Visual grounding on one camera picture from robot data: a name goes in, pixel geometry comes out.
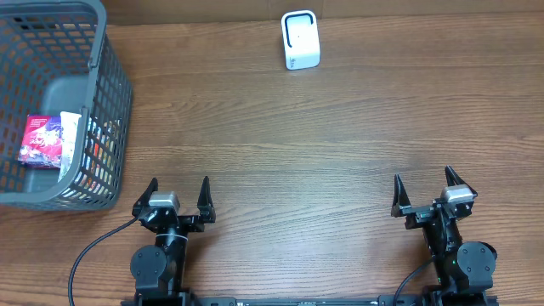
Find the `white Pantene tube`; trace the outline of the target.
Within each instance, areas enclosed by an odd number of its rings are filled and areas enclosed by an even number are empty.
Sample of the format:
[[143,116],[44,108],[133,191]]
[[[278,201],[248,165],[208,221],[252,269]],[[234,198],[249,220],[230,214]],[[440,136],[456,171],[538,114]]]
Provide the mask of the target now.
[[77,140],[77,129],[78,123],[81,118],[80,114],[61,111],[60,112],[60,121],[61,121],[61,158],[60,158],[60,167],[59,167],[59,177],[58,180],[62,180],[63,177],[68,173],[76,146]]

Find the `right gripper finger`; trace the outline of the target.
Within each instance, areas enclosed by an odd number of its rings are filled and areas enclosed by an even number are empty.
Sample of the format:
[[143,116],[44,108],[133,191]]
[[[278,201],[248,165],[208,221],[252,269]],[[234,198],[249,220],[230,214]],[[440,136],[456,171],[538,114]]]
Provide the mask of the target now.
[[466,185],[470,191],[472,192],[474,197],[478,196],[478,192],[471,187],[468,183],[466,183],[454,170],[454,168],[450,165],[445,166],[445,177],[446,182],[449,186],[458,186],[458,185]]
[[399,174],[394,175],[394,198],[391,207],[392,217],[403,217],[411,209],[411,202]]

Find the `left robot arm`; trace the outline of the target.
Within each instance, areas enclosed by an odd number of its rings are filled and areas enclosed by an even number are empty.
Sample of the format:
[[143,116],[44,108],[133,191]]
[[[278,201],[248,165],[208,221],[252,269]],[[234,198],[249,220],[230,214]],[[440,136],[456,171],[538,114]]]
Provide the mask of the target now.
[[134,203],[132,215],[156,235],[152,245],[141,247],[131,258],[137,305],[198,305],[196,295],[183,287],[184,266],[190,233],[202,232],[216,221],[209,178],[202,181],[197,201],[199,212],[181,215],[177,194],[159,191],[153,178]]

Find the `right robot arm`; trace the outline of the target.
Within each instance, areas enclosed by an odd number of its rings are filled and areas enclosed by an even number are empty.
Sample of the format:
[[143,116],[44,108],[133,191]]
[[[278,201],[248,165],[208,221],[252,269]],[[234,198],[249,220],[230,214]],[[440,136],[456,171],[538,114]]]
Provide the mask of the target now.
[[394,176],[391,216],[404,217],[408,230],[422,229],[430,259],[403,279],[391,304],[403,302],[406,284],[433,265],[439,283],[424,287],[414,298],[415,305],[498,306],[498,298],[486,294],[494,284],[496,249],[482,241],[464,241],[457,226],[472,214],[478,193],[451,166],[445,167],[445,178],[447,186],[440,197],[427,206],[414,207],[401,177]]

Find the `red purple pantyliner pack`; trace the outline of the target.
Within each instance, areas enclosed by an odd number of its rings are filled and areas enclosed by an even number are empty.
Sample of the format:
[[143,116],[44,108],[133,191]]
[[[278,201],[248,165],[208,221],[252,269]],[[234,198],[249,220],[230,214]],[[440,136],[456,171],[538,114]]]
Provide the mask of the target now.
[[18,161],[30,167],[60,168],[61,156],[60,116],[28,116]]

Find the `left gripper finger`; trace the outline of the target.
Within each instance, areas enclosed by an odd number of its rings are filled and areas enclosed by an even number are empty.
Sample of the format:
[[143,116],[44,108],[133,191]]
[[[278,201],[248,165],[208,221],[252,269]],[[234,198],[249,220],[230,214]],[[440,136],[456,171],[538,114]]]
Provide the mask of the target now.
[[200,218],[203,223],[214,223],[216,221],[216,212],[213,205],[208,176],[202,181],[197,208],[199,209]]
[[133,208],[142,208],[142,207],[148,206],[150,197],[155,191],[158,191],[157,178],[153,178],[150,181],[148,187],[145,189],[142,195],[138,198],[138,200],[134,203]]

